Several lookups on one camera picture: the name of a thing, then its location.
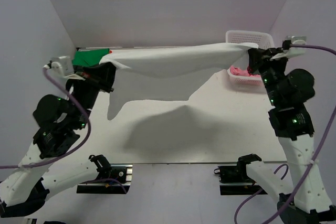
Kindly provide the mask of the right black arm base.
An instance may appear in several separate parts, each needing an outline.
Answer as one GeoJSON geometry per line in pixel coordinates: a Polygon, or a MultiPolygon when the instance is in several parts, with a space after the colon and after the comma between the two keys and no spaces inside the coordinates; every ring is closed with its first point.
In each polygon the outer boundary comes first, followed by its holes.
{"type": "Polygon", "coordinates": [[[219,178],[221,196],[251,196],[261,190],[260,195],[267,193],[252,179],[242,178],[236,165],[218,166],[214,175],[219,178]]]}

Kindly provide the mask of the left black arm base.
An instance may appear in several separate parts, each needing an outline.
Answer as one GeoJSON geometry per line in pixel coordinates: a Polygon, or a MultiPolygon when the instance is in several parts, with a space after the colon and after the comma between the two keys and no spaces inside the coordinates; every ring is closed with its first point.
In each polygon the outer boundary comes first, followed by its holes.
{"type": "Polygon", "coordinates": [[[111,164],[108,172],[99,173],[91,183],[77,186],[77,194],[124,195],[132,181],[132,164],[111,164]]]}

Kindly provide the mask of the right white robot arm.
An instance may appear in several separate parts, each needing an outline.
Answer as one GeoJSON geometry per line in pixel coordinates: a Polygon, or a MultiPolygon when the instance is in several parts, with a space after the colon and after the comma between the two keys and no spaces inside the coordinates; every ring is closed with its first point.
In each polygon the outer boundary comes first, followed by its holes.
{"type": "Polygon", "coordinates": [[[236,172],[255,181],[277,204],[283,223],[335,221],[335,205],[328,196],[317,164],[321,150],[314,146],[314,128],[305,102],[314,94],[314,77],[303,69],[285,73],[287,51],[250,49],[248,72],[258,72],[272,109],[270,124],[285,153],[292,184],[286,185],[255,154],[242,156],[236,172]]]}

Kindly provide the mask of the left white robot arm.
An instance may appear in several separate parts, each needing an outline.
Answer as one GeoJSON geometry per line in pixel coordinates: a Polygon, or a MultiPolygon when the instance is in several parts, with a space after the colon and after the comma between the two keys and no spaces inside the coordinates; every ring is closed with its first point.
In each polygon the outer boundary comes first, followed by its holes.
{"type": "Polygon", "coordinates": [[[55,82],[67,98],[48,94],[40,99],[33,117],[39,130],[26,155],[14,171],[1,182],[1,217],[29,216],[45,202],[68,188],[90,181],[108,181],[111,165],[103,155],[90,155],[88,161],[62,176],[46,176],[52,163],[72,154],[80,136],[76,130],[92,130],[89,120],[98,93],[113,91],[116,68],[111,63],[75,67],[79,80],[68,80],[66,86],[55,82]]]}

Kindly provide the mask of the white t shirt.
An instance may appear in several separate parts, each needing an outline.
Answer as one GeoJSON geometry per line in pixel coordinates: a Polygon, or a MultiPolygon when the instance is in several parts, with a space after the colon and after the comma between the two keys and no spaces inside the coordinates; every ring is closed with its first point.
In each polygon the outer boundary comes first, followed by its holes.
{"type": "Polygon", "coordinates": [[[100,60],[116,67],[108,120],[131,101],[187,101],[210,77],[248,55],[256,43],[113,50],[100,60]]]}

